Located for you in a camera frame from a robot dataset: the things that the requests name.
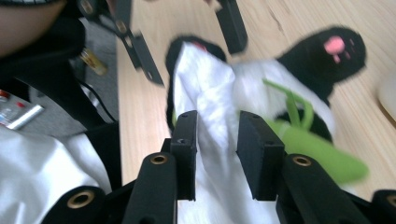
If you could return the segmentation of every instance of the black bracket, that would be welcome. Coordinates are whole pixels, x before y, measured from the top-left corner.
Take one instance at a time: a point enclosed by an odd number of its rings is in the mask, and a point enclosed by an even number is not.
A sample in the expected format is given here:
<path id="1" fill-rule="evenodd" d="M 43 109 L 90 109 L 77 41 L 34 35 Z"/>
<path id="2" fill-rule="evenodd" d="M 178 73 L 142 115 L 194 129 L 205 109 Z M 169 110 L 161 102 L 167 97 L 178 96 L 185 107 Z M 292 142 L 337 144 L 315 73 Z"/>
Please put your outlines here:
<path id="1" fill-rule="evenodd" d="M 236 0 L 219 0 L 221 9 L 216 12 L 228 51 L 231 54 L 244 51 L 248 34 Z"/>
<path id="2" fill-rule="evenodd" d="M 88 21 L 105 28 L 122 41 L 134 68 L 141 68 L 149 81 L 163 86 L 145 38 L 142 34 L 131 32 L 132 5 L 133 0 L 118 0 L 115 15 L 112 16 L 99 5 L 98 0 L 78 0 L 78 8 Z"/>

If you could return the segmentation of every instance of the metal grommet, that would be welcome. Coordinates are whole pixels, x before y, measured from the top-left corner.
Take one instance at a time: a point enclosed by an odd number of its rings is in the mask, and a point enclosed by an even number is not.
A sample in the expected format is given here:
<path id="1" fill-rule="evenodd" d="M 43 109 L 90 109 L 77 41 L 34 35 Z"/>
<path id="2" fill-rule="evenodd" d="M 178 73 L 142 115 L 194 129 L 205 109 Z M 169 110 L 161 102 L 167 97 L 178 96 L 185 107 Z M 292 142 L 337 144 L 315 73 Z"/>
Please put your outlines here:
<path id="1" fill-rule="evenodd" d="M 391 194 L 387 197 L 388 202 L 393 206 L 396 207 L 396 195 Z"/>
<path id="2" fill-rule="evenodd" d="M 312 164 L 311 160 L 309 160 L 307 157 L 302 156 L 293 157 L 293 161 L 301 166 L 310 166 Z"/>
<path id="3" fill-rule="evenodd" d="M 159 155 L 159 156 L 156 156 L 156 157 L 152 157 L 152 158 L 150 159 L 150 161 L 151 161 L 151 163 L 153 163 L 153 164 L 161 165 L 161 164 L 166 163 L 166 162 L 168 161 L 168 158 L 165 157 L 165 156 L 163 156 L 163 155 Z"/>
<path id="4" fill-rule="evenodd" d="M 92 202 L 94 198 L 95 194 L 92 191 L 83 190 L 82 192 L 73 195 L 73 197 L 67 201 L 67 206 L 69 208 L 78 209 Z"/>
<path id="5" fill-rule="evenodd" d="M 127 29 L 123 21 L 116 21 L 116 26 L 122 34 L 126 33 Z"/>

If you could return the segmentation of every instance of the black plastic part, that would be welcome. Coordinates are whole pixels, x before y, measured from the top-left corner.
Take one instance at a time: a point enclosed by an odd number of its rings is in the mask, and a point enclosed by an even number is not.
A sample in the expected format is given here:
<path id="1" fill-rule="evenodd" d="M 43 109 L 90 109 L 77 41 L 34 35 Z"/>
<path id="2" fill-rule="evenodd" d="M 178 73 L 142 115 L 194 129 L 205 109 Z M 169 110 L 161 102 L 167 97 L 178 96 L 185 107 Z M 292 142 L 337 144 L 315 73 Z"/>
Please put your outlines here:
<path id="1" fill-rule="evenodd" d="M 228 51 L 231 54 L 245 50 L 248 34 L 236 0 L 220 0 L 222 9 L 216 12 Z"/>
<path id="2" fill-rule="evenodd" d="M 376 223 L 396 223 L 396 190 L 381 189 L 375 192 L 371 211 L 376 214 Z"/>
<path id="3" fill-rule="evenodd" d="M 236 153 L 254 199 L 276 199 L 276 180 L 285 156 L 284 148 L 282 141 L 261 117 L 241 112 Z"/>
<path id="4" fill-rule="evenodd" d="M 370 223 L 312 158 L 290 154 L 284 160 L 282 177 L 304 223 Z M 284 194 L 285 191 L 279 193 L 280 203 Z"/>
<path id="5" fill-rule="evenodd" d="M 177 198 L 195 200 L 197 111 L 180 115 L 172 135 L 170 151 L 177 160 Z"/>
<path id="6" fill-rule="evenodd" d="M 142 35 L 133 36 L 130 35 L 132 40 L 132 46 L 124 43 L 125 48 L 130 55 L 135 68 L 142 68 L 146 75 L 146 78 L 155 84 L 163 85 L 163 80 L 161 78 L 160 72 L 152 59 L 151 53 L 149 52 L 149 47 L 146 44 L 145 38 Z"/>
<path id="7" fill-rule="evenodd" d="M 122 223 L 176 222 L 176 160 L 166 152 L 153 153 L 143 160 Z"/>
<path id="8" fill-rule="evenodd" d="M 105 223 L 105 213 L 102 212 L 105 197 L 105 193 L 97 187 L 71 189 L 52 206 L 42 224 Z"/>

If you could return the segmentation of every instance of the white object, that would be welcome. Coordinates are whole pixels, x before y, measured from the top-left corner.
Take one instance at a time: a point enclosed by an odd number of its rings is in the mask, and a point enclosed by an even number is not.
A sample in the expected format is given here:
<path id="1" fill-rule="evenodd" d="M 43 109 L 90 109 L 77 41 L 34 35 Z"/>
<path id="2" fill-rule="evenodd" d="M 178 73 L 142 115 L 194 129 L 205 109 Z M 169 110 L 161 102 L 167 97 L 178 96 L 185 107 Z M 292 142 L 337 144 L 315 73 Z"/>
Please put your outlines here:
<path id="1" fill-rule="evenodd" d="M 18 117 L 18 115 L 25 108 L 25 105 L 21 102 L 16 102 L 13 105 L 3 108 L 0 111 L 0 123 L 7 125 Z"/>
<path id="2" fill-rule="evenodd" d="M 41 105 L 35 105 L 30 108 L 27 112 L 23 113 L 22 116 L 10 122 L 7 127 L 9 129 L 18 130 L 27 122 L 35 118 L 38 114 L 40 114 L 44 108 Z"/>
<path id="3" fill-rule="evenodd" d="M 390 116 L 396 120 L 396 76 L 384 80 L 378 89 L 378 100 Z"/>

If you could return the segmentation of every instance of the penguin plush toy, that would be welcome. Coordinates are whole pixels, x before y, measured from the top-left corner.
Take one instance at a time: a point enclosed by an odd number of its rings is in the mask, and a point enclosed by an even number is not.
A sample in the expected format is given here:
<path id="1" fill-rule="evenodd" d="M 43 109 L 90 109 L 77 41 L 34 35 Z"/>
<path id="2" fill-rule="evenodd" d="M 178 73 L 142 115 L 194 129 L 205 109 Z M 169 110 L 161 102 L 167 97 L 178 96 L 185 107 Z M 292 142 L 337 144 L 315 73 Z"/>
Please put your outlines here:
<path id="1" fill-rule="evenodd" d="M 365 176 L 361 161 L 332 145 L 335 123 L 328 100 L 333 85 L 357 74 L 365 59 L 361 36 L 338 26 L 302 39 L 278 58 L 231 65 L 213 43 L 191 35 L 175 39 L 166 56 L 170 130 L 180 114 L 198 112 L 196 201 L 178 203 L 178 222 L 279 222 L 275 203 L 252 200 L 235 153 L 241 110 L 261 116 L 287 153 L 316 159 L 335 182 Z M 293 124 L 307 112 L 308 125 Z"/>
<path id="2" fill-rule="evenodd" d="M 171 83 L 168 89 L 166 118 L 171 131 L 174 129 L 172 117 L 175 109 L 173 74 L 183 43 L 193 43 L 198 48 L 204 49 L 226 62 L 225 53 L 219 46 L 204 41 L 199 37 L 192 35 L 180 36 L 172 42 L 166 56 L 166 68 L 170 75 Z M 245 99 L 257 99 L 255 98 L 256 96 L 260 98 L 260 93 L 258 93 L 259 95 L 252 95 L 252 83 L 259 82 L 256 76 L 271 76 L 267 74 L 270 71 L 265 71 L 268 67 L 271 67 L 270 70 L 285 71 L 285 76 L 292 77 L 291 80 L 284 80 L 285 82 L 300 83 L 299 87 L 312 92 L 322 103 L 330 106 L 329 97 L 332 94 L 333 86 L 358 74 L 364 68 L 365 60 L 366 48 L 358 33 L 346 27 L 331 27 L 302 39 L 276 59 L 233 64 L 232 67 L 237 78 L 241 79 L 241 83 L 237 84 L 241 90 L 236 92 L 235 96 Z M 249 79 L 249 77 L 253 76 L 256 79 L 253 78 L 251 82 L 244 80 L 242 83 L 242 79 Z M 254 106 L 252 104 L 255 103 L 247 100 L 245 105 L 241 105 L 241 108 L 262 114 L 262 112 L 252 109 L 251 107 Z M 256 107 L 274 106 L 265 105 L 262 102 L 257 104 L 258 106 Z M 299 114 L 300 116 L 303 114 L 302 109 L 299 109 Z M 289 114 L 285 108 L 283 108 L 283 111 L 278 109 L 270 117 L 272 119 L 290 121 Z M 315 113 L 310 131 L 332 141 L 330 130 L 333 131 L 334 124 L 328 123 L 326 125 L 323 119 L 323 117 Z"/>

